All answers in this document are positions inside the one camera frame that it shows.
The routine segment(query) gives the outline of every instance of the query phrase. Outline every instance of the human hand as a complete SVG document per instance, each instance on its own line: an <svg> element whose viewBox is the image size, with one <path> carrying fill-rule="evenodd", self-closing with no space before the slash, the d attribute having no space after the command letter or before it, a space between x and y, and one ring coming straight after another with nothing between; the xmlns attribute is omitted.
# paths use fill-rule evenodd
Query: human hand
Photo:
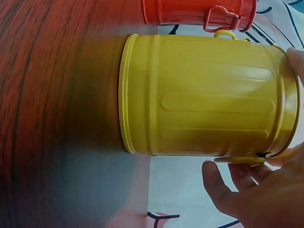
<svg viewBox="0 0 304 228"><path fill-rule="evenodd" d="M303 83L304 52L292 48L287 56ZM239 192L232 192L216 164L207 161L202 166L205 189L219 211L246 228L304 227L304 143L269 161L282 168L272 171L265 165L228 164Z"/></svg>

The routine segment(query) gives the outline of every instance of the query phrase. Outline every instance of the red handle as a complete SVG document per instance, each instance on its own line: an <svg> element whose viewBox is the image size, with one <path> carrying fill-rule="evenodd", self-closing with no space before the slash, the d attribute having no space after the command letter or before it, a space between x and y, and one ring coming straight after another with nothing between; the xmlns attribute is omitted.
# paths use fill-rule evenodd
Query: red handle
<svg viewBox="0 0 304 228"><path fill-rule="evenodd" d="M209 20L210 20L211 11L213 9L220 9L220 10L224 11L227 15L233 17L231 25L230 26L222 26L222 27L216 28L216 29L209 29L208 24L209 24ZM214 5L205 14L204 26L203 27L204 27L204 30L206 32L216 32L218 30L223 30L223 29L224 30L237 29L240 20L241 20L241 18L238 14L228 11L224 6Z"/></svg>

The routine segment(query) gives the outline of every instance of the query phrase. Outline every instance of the yellow trash can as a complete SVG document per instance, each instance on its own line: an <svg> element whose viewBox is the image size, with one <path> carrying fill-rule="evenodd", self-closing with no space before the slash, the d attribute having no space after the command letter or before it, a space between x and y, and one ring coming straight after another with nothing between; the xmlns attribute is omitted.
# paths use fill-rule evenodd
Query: yellow trash can
<svg viewBox="0 0 304 228"><path fill-rule="evenodd" d="M279 47L223 30L214 38L131 35L119 75L123 142L150 155L273 157L295 133L299 93Z"/></svg>

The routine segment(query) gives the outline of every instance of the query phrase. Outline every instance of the yellow handle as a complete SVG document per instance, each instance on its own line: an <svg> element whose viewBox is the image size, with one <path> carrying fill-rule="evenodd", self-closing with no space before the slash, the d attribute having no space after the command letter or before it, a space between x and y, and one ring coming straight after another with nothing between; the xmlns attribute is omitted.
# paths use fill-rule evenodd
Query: yellow handle
<svg viewBox="0 0 304 228"><path fill-rule="evenodd" d="M249 41L250 42L250 39L248 39L248 38L246 38L246 39L238 39L237 36L233 32L231 32L229 30L219 30L216 33L214 33L214 37L216 37L216 38L218 38L221 35L228 35L228 36L231 36L231 38L235 39L235 40L242 40L242 41Z"/></svg>
<svg viewBox="0 0 304 228"><path fill-rule="evenodd" d="M215 158L215 162L225 162L225 163L249 163L250 166L256 166L263 164L265 158L260 157L221 157Z"/></svg>

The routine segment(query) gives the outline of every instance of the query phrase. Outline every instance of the wood grain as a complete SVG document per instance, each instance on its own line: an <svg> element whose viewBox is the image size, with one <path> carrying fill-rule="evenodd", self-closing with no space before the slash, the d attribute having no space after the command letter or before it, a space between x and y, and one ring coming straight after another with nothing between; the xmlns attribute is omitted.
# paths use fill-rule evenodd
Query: wood grain
<svg viewBox="0 0 304 228"><path fill-rule="evenodd" d="M0 227L144 227L117 111L126 38L157 31L140 1L2 0L0 31Z"/></svg>

